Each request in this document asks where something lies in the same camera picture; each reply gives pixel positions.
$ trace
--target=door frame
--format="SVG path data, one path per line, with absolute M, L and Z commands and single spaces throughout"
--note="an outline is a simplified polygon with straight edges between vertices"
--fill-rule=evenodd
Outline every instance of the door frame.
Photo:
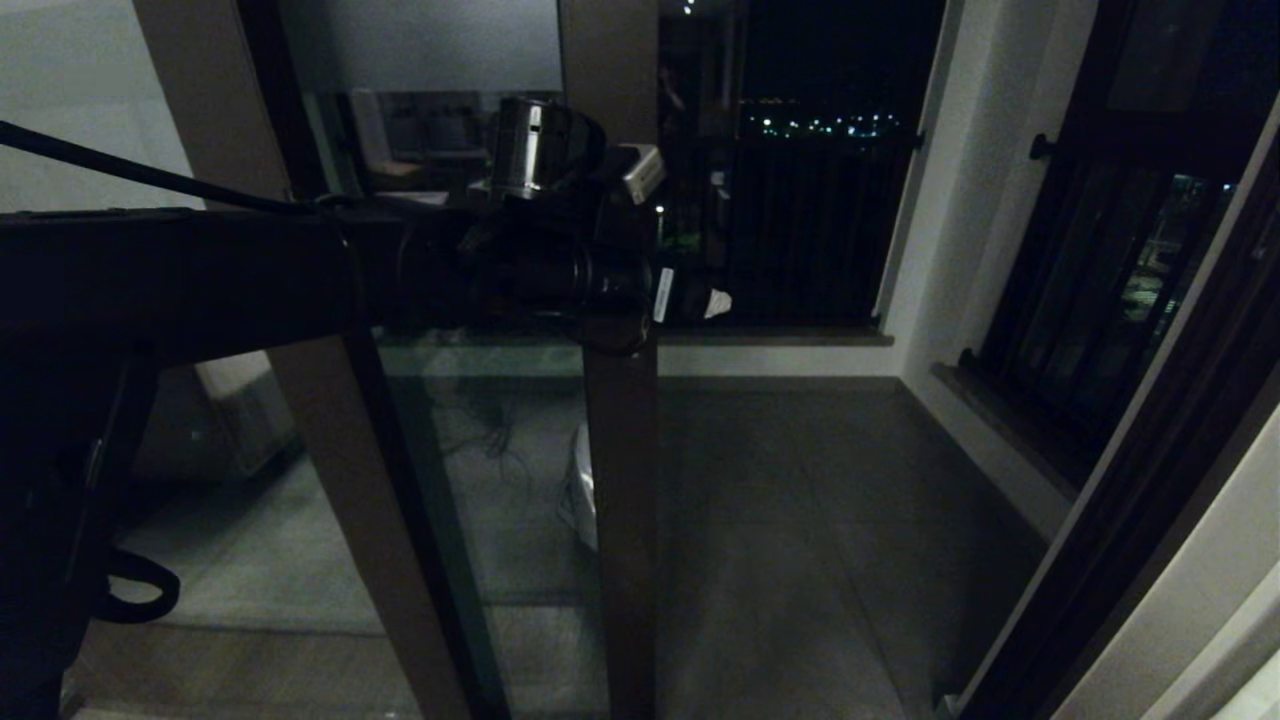
M 1023 600 L 959 700 L 961 719 L 1048 717 L 1204 515 L 1276 405 L 1280 96 L 1181 311 Z

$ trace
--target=gray floor tile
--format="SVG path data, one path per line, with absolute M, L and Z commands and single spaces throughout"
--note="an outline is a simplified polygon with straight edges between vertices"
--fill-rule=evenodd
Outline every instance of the gray floor tile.
M 945 523 L 842 524 L 836 538 L 913 720 L 964 689 L 1038 561 Z
M 901 717 L 823 532 L 717 523 L 680 536 L 659 605 L 662 717 Z

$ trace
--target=window sill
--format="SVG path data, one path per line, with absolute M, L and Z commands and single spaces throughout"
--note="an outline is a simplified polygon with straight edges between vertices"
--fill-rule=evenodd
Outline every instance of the window sill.
M 1092 470 L 1092 462 L 1055 441 L 1047 428 L 1027 418 L 973 370 L 938 363 L 932 372 L 1015 452 L 1039 470 L 1055 489 L 1068 501 L 1075 502 L 1080 486 Z

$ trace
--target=dark window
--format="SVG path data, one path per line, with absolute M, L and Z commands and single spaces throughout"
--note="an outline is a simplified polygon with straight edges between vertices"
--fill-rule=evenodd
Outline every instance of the dark window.
M 1079 469 L 1119 423 L 1244 172 L 1280 87 L 1277 19 L 1276 0 L 1100 9 L 974 363 Z
M 663 3 L 660 249 L 714 323 L 872 322 L 943 5 Z

